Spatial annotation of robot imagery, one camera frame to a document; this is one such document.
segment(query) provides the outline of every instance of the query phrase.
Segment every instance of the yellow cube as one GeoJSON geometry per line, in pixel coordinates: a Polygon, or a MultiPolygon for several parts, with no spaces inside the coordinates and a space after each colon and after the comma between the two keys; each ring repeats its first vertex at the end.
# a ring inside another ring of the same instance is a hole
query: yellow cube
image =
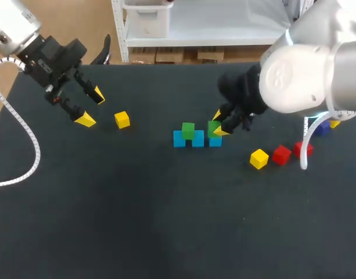
{"type": "Polygon", "coordinates": [[[250,164],[259,170],[268,163],[268,158],[269,156],[267,153],[261,149],[258,149],[253,154],[251,154],[250,164]]]}
{"type": "Polygon", "coordinates": [[[126,112],[116,113],[114,118],[120,129],[130,126],[130,119],[126,112]]]}
{"type": "Polygon", "coordinates": [[[334,129],[336,126],[338,126],[340,124],[340,121],[338,121],[338,120],[332,120],[332,121],[330,121],[330,127],[331,127],[331,129],[334,129]]]}

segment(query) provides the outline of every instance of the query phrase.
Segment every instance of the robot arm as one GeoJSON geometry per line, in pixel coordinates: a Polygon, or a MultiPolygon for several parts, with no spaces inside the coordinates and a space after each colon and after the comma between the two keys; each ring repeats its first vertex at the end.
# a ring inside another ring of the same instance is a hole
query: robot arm
{"type": "MultiPolygon", "coordinates": [[[[52,36],[43,38],[41,23],[19,0],[0,0],[0,53],[16,55],[24,64],[25,73],[46,89],[45,99],[59,104],[72,121],[89,127],[95,121],[78,106],[71,105],[63,86],[73,78],[97,104],[105,99],[99,88],[84,78],[80,70],[86,47],[75,39],[61,46],[52,36]]],[[[92,64],[108,64],[110,36],[92,64]]]]}
{"type": "Polygon", "coordinates": [[[356,0],[318,0],[259,65],[235,78],[225,74],[218,87],[228,102],[214,117],[222,122],[221,135],[267,107],[305,116],[330,111],[340,119],[356,112],[356,0]],[[245,117],[238,120],[225,108],[238,108],[245,117]]]}

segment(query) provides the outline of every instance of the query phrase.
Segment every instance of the green cube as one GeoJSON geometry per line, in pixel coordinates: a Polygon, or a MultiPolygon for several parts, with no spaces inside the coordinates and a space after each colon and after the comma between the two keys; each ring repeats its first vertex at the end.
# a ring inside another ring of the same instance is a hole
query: green cube
{"type": "Polygon", "coordinates": [[[184,122],[182,125],[183,139],[193,141],[195,139],[195,124],[184,122]]]}
{"type": "Polygon", "coordinates": [[[214,134],[214,131],[220,126],[220,121],[209,121],[207,124],[207,136],[209,138],[220,138],[220,135],[214,134]]]}

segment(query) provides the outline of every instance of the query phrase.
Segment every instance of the red cube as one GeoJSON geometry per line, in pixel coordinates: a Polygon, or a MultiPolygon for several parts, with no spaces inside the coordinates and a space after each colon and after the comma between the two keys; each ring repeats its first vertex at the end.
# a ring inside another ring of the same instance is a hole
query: red cube
{"type": "Polygon", "coordinates": [[[287,161],[289,161],[291,154],[292,154],[292,152],[290,150],[288,150],[283,145],[280,145],[273,153],[272,160],[276,164],[283,166],[287,163],[287,161]]]}
{"type": "MultiPolygon", "coordinates": [[[[297,156],[299,159],[300,159],[300,150],[301,150],[301,144],[303,142],[297,142],[295,145],[294,145],[294,149],[293,149],[293,152],[295,154],[295,156],[297,156]]],[[[312,152],[313,152],[313,146],[311,144],[308,144],[308,147],[307,147],[307,156],[311,156],[312,155],[312,152]]]]}

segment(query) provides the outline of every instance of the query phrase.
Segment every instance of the white cable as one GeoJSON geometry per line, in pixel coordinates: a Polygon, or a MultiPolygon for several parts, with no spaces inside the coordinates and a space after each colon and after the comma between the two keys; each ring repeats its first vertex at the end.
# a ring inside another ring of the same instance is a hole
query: white cable
{"type": "Polygon", "coordinates": [[[305,138],[305,136],[308,133],[308,124],[309,124],[309,120],[307,117],[304,118],[304,129],[303,129],[303,138],[305,138]]]}
{"type": "MultiPolygon", "coordinates": [[[[5,57],[0,59],[0,65],[4,64],[4,63],[14,63],[16,66],[18,66],[20,69],[24,70],[24,68],[26,67],[26,65],[18,60],[18,59],[14,59],[11,57],[5,57]]],[[[34,163],[31,167],[31,169],[24,175],[12,179],[12,180],[8,180],[8,181],[4,181],[4,182],[0,182],[0,186],[6,186],[6,185],[11,185],[11,184],[15,184],[18,182],[23,181],[24,179],[27,179],[29,176],[31,176],[37,169],[38,164],[39,164],[39,160],[41,158],[41,151],[39,149],[39,145],[38,145],[38,141],[35,137],[35,135],[33,134],[31,128],[29,128],[29,126],[27,125],[27,123],[20,117],[20,115],[10,106],[9,102],[2,96],[1,92],[0,92],[0,101],[3,103],[3,105],[8,109],[8,111],[11,112],[11,114],[16,118],[16,120],[20,123],[21,126],[23,126],[23,128],[25,129],[25,131],[27,132],[27,134],[29,135],[29,137],[32,140],[32,143],[34,145],[34,149],[35,149],[35,159],[34,159],[34,163]]]]}
{"type": "MultiPolygon", "coordinates": [[[[341,121],[346,121],[348,119],[352,119],[353,117],[356,116],[356,112],[353,111],[348,111],[348,110],[340,110],[340,111],[335,111],[334,115],[340,115],[340,120],[341,121]]],[[[314,133],[314,131],[317,129],[317,127],[324,121],[327,121],[328,119],[332,118],[332,114],[330,112],[326,112],[322,115],[320,115],[311,125],[311,127],[308,129],[307,134],[305,135],[303,139],[303,143],[301,144],[301,150],[300,150],[300,167],[303,170],[307,169],[308,166],[308,159],[307,159],[307,148],[308,144],[310,143],[311,137],[314,133]]]]}

